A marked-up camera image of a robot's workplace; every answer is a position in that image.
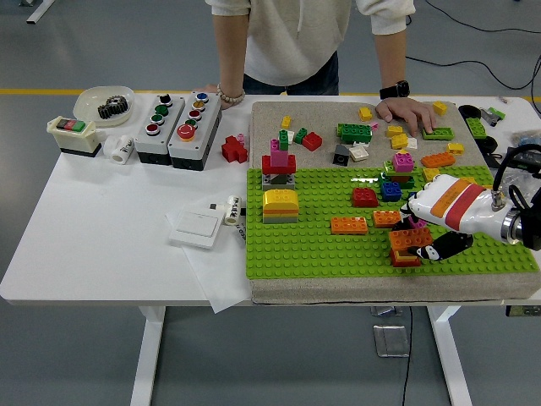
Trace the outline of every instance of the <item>green object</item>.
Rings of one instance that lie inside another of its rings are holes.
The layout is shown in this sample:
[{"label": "green object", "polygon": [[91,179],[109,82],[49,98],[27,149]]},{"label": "green object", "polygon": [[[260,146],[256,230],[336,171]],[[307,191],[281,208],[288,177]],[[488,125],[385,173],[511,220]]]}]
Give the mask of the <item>green object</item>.
[{"label": "green object", "polygon": [[74,126],[71,128],[72,131],[75,131],[76,133],[80,133],[83,128],[86,126],[86,123],[84,121],[76,121]]},{"label": "green object", "polygon": [[336,126],[336,135],[343,142],[349,144],[353,142],[369,143],[372,140],[372,129],[369,125],[339,123]]},{"label": "green object", "polygon": [[500,120],[503,120],[503,119],[505,118],[505,114],[504,114],[504,113],[502,113],[502,112],[496,110],[496,109],[493,108],[493,107],[490,107],[490,108],[489,108],[489,111],[490,111],[491,113],[495,114],[496,116],[498,116],[498,117],[500,118]]},{"label": "green object", "polygon": [[[422,260],[419,267],[395,268],[391,264],[388,229],[375,228],[372,211],[399,210],[403,200],[381,201],[379,188],[362,178],[378,178],[383,168],[299,169],[295,173],[300,211],[298,222],[263,224],[261,170],[248,171],[246,216],[246,274],[248,279],[306,277],[407,277],[421,275],[472,275],[537,272],[530,250],[475,234],[473,247],[444,261]],[[486,167],[442,167],[441,173],[458,178],[474,177],[492,184]],[[415,174],[418,189],[425,184]],[[377,208],[352,207],[355,187],[372,187],[380,200]],[[331,234],[332,217],[365,217],[366,235]],[[443,227],[429,225],[436,239]]]},{"label": "green object", "polygon": [[301,129],[295,134],[295,138],[293,139],[297,144],[303,143],[303,138],[308,133],[308,130],[305,127],[301,127]]},{"label": "green object", "polygon": [[455,133],[453,133],[453,130],[447,127],[438,127],[435,129],[432,129],[432,134],[427,133],[423,129],[423,139],[425,140],[444,140],[444,141],[450,141],[453,138],[455,138]]},{"label": "green object", "polygon": [[278,149],[280,151],[287,151],[289,149],[289,139],[287,137],[287,131],[285,129],[281,129],[280,133],[278,134]]},{"label": "green object", "polygon": [[487,138],[487,132],[479,118],[466,118],[466,124],[475,140],[484,140]]}]

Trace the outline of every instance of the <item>white hoodie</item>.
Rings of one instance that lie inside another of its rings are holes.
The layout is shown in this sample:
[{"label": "white hoodie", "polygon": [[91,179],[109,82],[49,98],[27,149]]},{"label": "white hoodie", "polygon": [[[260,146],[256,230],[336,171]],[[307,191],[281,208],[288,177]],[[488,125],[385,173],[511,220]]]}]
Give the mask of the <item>white hoodie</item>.
[{"label": "white hoodie", "polygon": [[[205,0],[214,15],[249,14],[244,73],[268,85],[294,85],[315,74],[344,40],[352,0]],[[413,0],[356,0],[372,33],[406,29]]]}]

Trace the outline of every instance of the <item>green baseplate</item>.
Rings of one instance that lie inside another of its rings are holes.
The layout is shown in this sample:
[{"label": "green baseplate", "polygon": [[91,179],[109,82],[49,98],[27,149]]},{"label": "green baseplate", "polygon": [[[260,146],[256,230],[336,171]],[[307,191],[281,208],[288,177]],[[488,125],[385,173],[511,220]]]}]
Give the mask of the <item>green baseplate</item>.
[{"label": "green baseplate", "polygon": [[[246,214],[246,274],[248,279],[309,277],[397,277],[421,275],[467,275],[537,272],[539,267],[521,243],[503,244],[482,233],[474,235],[473,247],[444,261],[422,260],[421,266],[395,268],[391,264],[389,229],[375,228],[372,211],[398,210],[410,190],[398,202],[382,202],[377,178],[383,168],[298,169],[295,190],[299,199],[298,222],[263,224],[261,170],[248,171]],[[441,173],[473,177],[478,184],[492,184],[486,167],[443,167]],[[415,188],[425,182],[415,175]],[[371,187],[380,200],[377,208],[352,207],[355,187]],[[332,217],[365,217],[365,235],[331,234]],[[429,225],[434,239],[446,232]]]}]

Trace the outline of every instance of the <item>white table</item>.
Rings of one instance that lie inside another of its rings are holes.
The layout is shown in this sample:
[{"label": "white table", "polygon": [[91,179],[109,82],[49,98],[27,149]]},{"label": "white table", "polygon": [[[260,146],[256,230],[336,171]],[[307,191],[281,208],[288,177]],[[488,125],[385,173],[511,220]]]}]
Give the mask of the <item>white table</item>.
[{"label": "white table", "polygon": [[[155,98],[137,94],[131,118],[107,133],[136,133]],[[287,99],[314,100],[308,96]],[[506,112],[507,119],[495,128],[485,126],[499,141],[502,153],[507,135],[541,124],[523,99],[510,99],[507,105],[496,97],[418,99]],[[124,166],[110,163],[101,152],[95,158],[61,154],[0,284],[2,297],[13,305],[139,306],[146,326],[132,404],[150,404],[166,306],[208,305],[186,255],[167,243],[170,228],[165,214],[219,190],[245,195],[248,163],[227,163],[221,144],[230,134],[248,134],[254,102],[276,100],[280,96],[247,96],[241,105],[226,110],[203,172],[141,164],[136,153]],[[325,100],[378,102],[373,96],[328,96]],[[535,256],[541,263],[541,256]],[[528,300],[482,305],[504,303],[539,305],[541,291]],[[460,306],[438,305],[430,304],[429,314],[451,401],[468,405],[471,401],[448,322]]]}]

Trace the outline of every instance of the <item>sleeve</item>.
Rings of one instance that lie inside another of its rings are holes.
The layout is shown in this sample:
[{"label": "sleeve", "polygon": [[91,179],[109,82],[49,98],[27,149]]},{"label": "sleeve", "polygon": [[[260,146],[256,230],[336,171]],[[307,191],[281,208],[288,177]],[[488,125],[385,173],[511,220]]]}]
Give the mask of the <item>sleeve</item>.
[{"label": "sleeve", "polygon": [[386,36],[406,29],[406,16],[415,13],[413,0],[356,0],[361,14],[372,19],[372,34]]},{"label": "sleeve", "polygon": [[250,12],[249,0],[205,0],[212,7],[213,15],[246,15]]}]

